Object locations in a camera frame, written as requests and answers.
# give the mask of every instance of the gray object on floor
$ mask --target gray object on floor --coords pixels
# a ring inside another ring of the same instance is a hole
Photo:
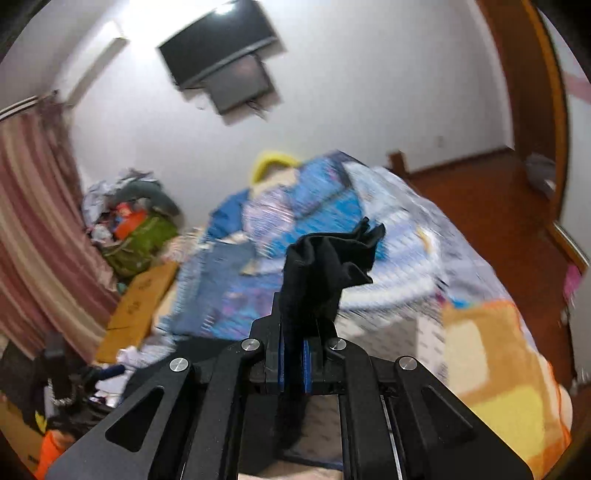
[[[552,198],[556,191],[556,163],[554,160],[532,153],[525,161],[525,171],[531,186]]]

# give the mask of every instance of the pile of clothes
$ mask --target pile of clothes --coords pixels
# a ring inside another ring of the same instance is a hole
[[[114,183],[86,192],[82,213],[94,245],[120,279],[146,270],[164,243],[177,235],[170,221],[180,211],[152,173],[133,169]]]

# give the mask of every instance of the wall-mounted tv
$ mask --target wall-mounted tv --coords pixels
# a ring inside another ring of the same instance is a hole
[[[276,40],[257,1],[235,0],[212,10],[159,49],[176,85],[184,89]]]

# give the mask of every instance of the pink curtain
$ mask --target pink curtain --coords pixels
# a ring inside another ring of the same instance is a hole
[[[91,361],[117,296],[85,235],[61,114],[45,98],[0,122],[0,325],[30,357],[57,330]]]

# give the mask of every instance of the pink object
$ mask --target pink object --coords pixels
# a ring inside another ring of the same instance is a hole
[[[575,294],[583,276],[575,264],[570,264],[566,270],[566,276],[564,278],[564,289],[563,295],[566,301],[570,301],[571,297]]]

